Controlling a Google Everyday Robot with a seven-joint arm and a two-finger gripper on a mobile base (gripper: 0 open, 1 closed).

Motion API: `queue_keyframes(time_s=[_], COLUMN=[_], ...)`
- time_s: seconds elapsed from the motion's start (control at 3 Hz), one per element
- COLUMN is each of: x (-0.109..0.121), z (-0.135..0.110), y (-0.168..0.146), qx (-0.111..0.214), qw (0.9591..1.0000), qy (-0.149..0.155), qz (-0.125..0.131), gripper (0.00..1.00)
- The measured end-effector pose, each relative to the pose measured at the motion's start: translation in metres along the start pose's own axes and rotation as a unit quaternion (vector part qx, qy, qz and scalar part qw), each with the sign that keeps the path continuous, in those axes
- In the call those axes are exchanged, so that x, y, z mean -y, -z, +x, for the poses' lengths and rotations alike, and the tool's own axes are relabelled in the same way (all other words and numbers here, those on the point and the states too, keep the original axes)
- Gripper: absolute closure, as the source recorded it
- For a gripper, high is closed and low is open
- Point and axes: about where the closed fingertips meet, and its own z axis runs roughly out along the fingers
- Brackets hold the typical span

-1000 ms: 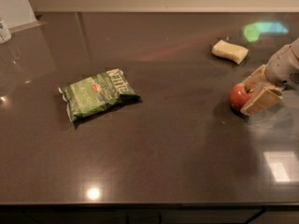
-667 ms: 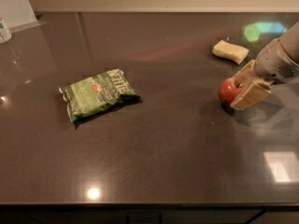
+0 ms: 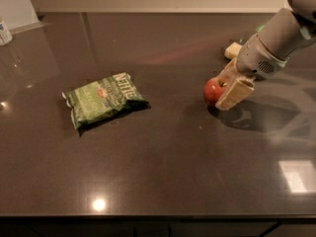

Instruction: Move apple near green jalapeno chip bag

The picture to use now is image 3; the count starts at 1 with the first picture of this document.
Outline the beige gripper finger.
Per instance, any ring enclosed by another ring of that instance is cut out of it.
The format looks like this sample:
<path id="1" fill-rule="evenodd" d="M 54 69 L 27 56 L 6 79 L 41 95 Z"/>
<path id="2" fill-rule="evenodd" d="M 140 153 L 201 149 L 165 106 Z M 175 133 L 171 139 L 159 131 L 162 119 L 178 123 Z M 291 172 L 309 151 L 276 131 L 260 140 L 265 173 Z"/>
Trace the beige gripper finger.
<path id="1" fill-rule="evenodd" d="M 236 58 L 231 59 L 228 64 L 217 75 L 217 78 L 222 83 L 228 83 L 230 80 L 235 79 L 238 76 L 238 70 L 236 68 Z"/>
<path id="2" fill-rule="evenodd" d="M 228 111 L 248 98 L 254 91 L 254 83 L 249 80 L 235 79 L 230 82 L 215 106 L 222 111 Z"/>

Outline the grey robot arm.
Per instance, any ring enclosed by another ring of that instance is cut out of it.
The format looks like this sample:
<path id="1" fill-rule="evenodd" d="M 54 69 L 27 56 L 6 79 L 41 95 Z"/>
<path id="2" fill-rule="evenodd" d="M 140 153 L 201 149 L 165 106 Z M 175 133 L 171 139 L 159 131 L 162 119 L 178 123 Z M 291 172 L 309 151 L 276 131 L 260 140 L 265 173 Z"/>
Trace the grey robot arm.
<path id="1" fill-rule="evenodd" d="M 241 47 L 219 73 L 224 92 L 215 102 L 227 111 L 254 91 L 255 80 L 267 80 L 282 70 L 299 49 L 316 42 L 316 0 L 287 0 L 281 8 Z"/>

